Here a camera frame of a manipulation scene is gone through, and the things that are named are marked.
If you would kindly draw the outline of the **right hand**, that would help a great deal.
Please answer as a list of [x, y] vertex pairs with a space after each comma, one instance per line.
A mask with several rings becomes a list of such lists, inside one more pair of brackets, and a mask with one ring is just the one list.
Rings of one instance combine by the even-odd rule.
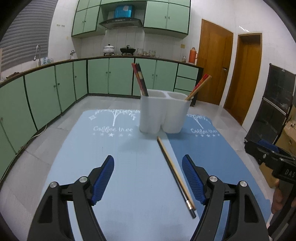
[[273, 194], [273, 202], [271, 205], [271, 213], [275, 214], [283, 208], [283, 195], [279, 187], [277, 186]]

